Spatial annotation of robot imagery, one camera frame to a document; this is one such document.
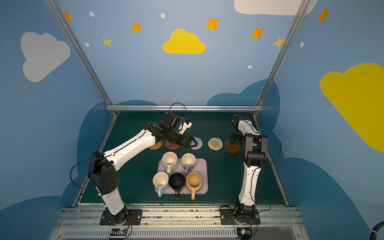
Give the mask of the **brown wooden saucer coaster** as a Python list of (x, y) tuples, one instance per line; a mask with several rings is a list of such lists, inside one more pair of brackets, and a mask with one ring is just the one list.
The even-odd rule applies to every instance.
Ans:
[(228, 152), (228, 153), (231, 153), (231, 154), (235, 154), (235, 153), (238, 153), (241, 149), (241, 145), (238, 145), (238, 144), (232, 144), (230, 140), (227, 140), (225, 142), (225, 150)]

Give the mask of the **woven cork coaster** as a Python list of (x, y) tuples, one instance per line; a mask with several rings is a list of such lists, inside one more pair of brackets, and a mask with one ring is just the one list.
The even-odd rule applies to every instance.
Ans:
[(152, 151), (156, 151), (156, 150), (160, 149), (162, 147), (162, 145), (163, 145), (163, 142), (160, 141), (160, 142), (150, 146), (149, 149)]

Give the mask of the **dark brown wooden coaster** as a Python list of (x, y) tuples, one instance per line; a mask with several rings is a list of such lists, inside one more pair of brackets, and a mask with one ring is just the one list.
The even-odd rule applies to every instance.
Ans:
[(166, 148), (170, 151), (176, 151), (180, 148), (179, 145), (166, 141)]

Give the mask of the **white multicolour woven coaster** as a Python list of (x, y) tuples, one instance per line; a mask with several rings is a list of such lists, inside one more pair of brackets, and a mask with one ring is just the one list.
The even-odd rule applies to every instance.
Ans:
[(213, 151), (219, 151), (223, 147), (223, 141), (219, 138), (211, 138), (208, 141), (208, 147)]

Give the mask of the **cream mug white handle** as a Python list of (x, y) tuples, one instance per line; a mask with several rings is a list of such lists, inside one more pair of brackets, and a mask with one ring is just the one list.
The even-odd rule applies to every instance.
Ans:
[(178, 167), (178, 156), (174, 152), (167, 152), (162, 157), (162, 162), (166, 167), (167, 174), (171, 174)]

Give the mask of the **grey woven coaster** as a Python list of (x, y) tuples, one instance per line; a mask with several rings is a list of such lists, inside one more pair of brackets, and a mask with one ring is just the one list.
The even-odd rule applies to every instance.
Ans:
[(197, 151), (197, 150), (201, 149), (202, 146), (203, 146), (203, 141), (198, 137), (194, 137), (194, 140), (191, 141), (191, 149), (192, 150)]

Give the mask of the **white mug lilac handle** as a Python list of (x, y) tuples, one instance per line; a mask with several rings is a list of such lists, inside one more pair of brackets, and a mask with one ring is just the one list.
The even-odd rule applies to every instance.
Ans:
[(181, 163), (184, 169), (184, 174), (188, 175), (194, 169), (196, 157), (192, 153), (186, 153), (181, 158)]

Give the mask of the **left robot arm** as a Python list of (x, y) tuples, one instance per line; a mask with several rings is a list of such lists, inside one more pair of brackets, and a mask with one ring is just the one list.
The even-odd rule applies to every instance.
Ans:
[(88, 178), (96, 187), (112, 217), (125, 215), (127, 210), (118, 189), (118, 171), (129, 160), (160, 141), (190, 148), (194, 137), (187, 136), (184, 132), (191, 126), (192, 122), (189, 120), (181, 124), (168, 124), (165, 121), (158, 124), (148, 123), (145, 129), (121, 145), (104, 153), (96, 151), (91, 155)]

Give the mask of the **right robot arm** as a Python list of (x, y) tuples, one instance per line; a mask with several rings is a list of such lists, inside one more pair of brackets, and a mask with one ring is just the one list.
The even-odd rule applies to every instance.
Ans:
[(230, 143), (241, 146), (244, 166), (242, 188), (235, 207), (235, 218), (241, 222), (252, 220), (256, 214), (256, 187), (259, 173), (268, 159), (268, 136), (259, 132), (253, 122), (241, 115), (233, 119), (234, 133)]

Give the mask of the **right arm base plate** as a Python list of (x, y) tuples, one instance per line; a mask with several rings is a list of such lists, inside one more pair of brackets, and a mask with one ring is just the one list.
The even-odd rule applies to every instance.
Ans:
[(256, 209), (220, 209), (222, 225), (259, 225), (259, 212)]

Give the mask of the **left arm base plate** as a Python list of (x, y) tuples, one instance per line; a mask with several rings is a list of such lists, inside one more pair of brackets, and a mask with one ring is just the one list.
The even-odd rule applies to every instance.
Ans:
[(107, 209), (102, 213), (100, 226), (127, 226), (129, 224), (138, 226), (142, 219), (142, 210), (123, 209), (117, 215), (112, 215)]

